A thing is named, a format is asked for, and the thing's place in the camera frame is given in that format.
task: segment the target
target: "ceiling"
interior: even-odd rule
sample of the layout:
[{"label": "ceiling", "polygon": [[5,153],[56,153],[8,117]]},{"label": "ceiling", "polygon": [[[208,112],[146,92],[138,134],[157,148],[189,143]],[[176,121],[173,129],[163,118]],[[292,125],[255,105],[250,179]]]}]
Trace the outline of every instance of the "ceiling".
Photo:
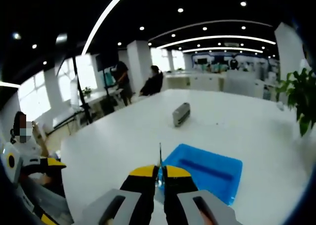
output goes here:
[{"label": "ceiling", "polygon": [[[55,41],[60,33],[68,34],[72,45],[84,43],[94,24],[111,0],[6,0],[3,31],[0,34],[0,67],[2,80],[21,84],[36,72],[53,67]],[[183,26],[214,20],[248,20],[271,25],[244,22],[219,22],[196,25],[167,33]],[[138,40],[150,40],[153,47],[188,38],[213,35],[242,35],[276,41],[274,30],[288,17],[275,0],[121,0],[110,12],[96,33],[93,42],[102,51],[106,43],[118,43],[118,48]],[[18,32],[20,40],[12,33]],[[245,48],[261,50],[266,56],[277,56],[277,45],[253,40],[208,39],[171,46],[182,50],[215,47],[221,42],[244,43]]]}]

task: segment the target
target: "plastic tray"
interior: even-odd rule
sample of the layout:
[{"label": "plastic tray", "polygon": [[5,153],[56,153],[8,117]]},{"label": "plastic tray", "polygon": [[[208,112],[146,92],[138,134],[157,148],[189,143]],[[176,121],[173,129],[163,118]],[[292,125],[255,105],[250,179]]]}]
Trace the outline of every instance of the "plastic tray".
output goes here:
[{"label": "plastic tray", "polygon": [[232,205],[240,182],[242,161],[180,144],[163,162],[187,170],[198,189]]}]

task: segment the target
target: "black pole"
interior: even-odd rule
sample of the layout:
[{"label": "black pole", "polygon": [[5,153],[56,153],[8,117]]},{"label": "black pole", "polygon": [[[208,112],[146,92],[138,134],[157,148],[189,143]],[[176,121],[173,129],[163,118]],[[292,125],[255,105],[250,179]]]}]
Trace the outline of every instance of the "black pole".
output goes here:
[{"label": "black pole", "polygon": [[108,84],[107,84],[107,80],[106,80],[106,77],[105,77],[104,69],[102,70],[102,73],[103,73],[105,91],[107,92],[108,104],[110,105],[111,112],[114,112],[114,107],[112,106],[111,99],[110,99],[110,96],[109,96]]},{"label": "black pole", "polygon": [[82,107],[83,107],[85,116],[86,116],[89,124],[91,124],[92,123],[92,118],[91,118],[90,113],[89,113],[89,105],[87,103],[85,103],[84,96],[83,96],[83,93],[82,93],[82,90],[81,90],[81,87],[80,87],[80,81],[79,81],[79,77],[78,77],[78,70],[77,70],[77,63],[76,63],[75,56],[72,56],[72,59],[73,59],[73,64],[74,64],[75,75],[77,76],[77,79],[78,79],[78,91],[79,91]]}]

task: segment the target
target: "potted plant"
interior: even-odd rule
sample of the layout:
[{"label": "potted plant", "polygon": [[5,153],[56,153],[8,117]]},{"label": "potted plant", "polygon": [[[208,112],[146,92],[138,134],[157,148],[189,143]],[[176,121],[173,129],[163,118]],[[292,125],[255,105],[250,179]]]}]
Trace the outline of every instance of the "potted plant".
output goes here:
[{"label": "potted plant", "polygon": [[91,88],[89,88],[89,87],[86,87],[86,88],[84,88],[84,89],[82,90],[83,96],[86,96],[87,98],[90,97],[91,92],[92,92],[92,90],[91,90]]},{"label": "potted plant", "polygon": [[313,71],[307,73],[303,69],[301,74],[297,71],[288,73],[286,80],[281,80],[280,83],[276,91],[286,93],[288,107],[296,108],[296,121],[299,123],[301,136],[304,136],[316,122],[316,78]]}]

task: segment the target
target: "curved light strip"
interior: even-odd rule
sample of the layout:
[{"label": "curved light strip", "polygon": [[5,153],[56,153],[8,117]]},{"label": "curved light strip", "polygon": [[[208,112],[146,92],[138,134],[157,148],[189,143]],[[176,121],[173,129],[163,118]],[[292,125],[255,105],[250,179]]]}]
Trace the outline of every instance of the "curved light strip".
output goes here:
[{"label": "curved light strip", "polygon": [[241,48],[241,47],[205,47],[205,48],[196,48],[190,50],[184,50],[183,53],[192,52],[192,51],[207,51],[207,50],[238,50],[238,51],[253,51],[258,53],[263,53],[261,50],[250,49],[250,48]]},{"label": "curved light strip", "polygon": [[11,87],[11,88],[19,88],[19,87],[20,87],[19,84],[7,83],[7,82],[2,82],[2,81],[0,81],[0,86],[3,86],[3,87]]},{"label": "curved light strip", "polygon": [[84,45],[84,48],[82,50],[82,54],[81,55],[85,55],[91,42],[92,39],[94,37],[94,35],[97,33],[99,27],[101,26],[101,24],[103,23],[103,21],[105,20],[105,18],[108,16],[108,14],[111,12],[111,10],[119,3],[120,0],[112,0],[111,3],[105,8],[105,10],[103,11],[103,13],[101,14],[100,18],[98,19],[98,21],[95,23],[87,42]]},{"label": "curved light strip", "polygon": [[217,35],[217,36],[195,37],[195,38],[185,39],[181,41],[175,41],[166,45],[159,46],[157,48],[162,49],[168,46],[173,46],[173,45],[177,45],[177,44],[181,44],[181,43],[185,43],[189,41],[197,41],[197,40],[213,39],[213,38],[241,38],[241,39],[250,39],[250,40],[255,40],[255,41],[263,41],[263,42],[267,42],[273,45],[276,44],[274,41],[269,41],[269,40],[265,40],[265,39],[257,38],[257,37],[238,36],[238,35]]},{"label": "curved light strip", "polygon": [[181,29],[186,29],[186,28],[190,28],[190,27],[194,27],[194,26],[198,26],[198,25],[203,25],[203,24],[213,24],[213,23],[223,23],[223,22],[243,22],[243,23],[259,24],[259,25],[264,25],[264,26],[268,26],[268,27],[273,27],[270,24],[265,24],[265,23],[250,21],[250,20],[239,20],[239,19],[213,20],[213,21],[206,21],[206,22],[201,22],[201,23],[196,23],[196,24],[190,24],[190,25],[186,25],[186,26],[183,26],[183,27],[180,27],[177,29],[173,29],[173,30],[167,31],[163,34],[159,34],[158,36],[153,37],[153,38],[149,39],[148,41],[152,41],[155,38],[161,37],[163,35],[166,35],[166,34],[181,30]]}]

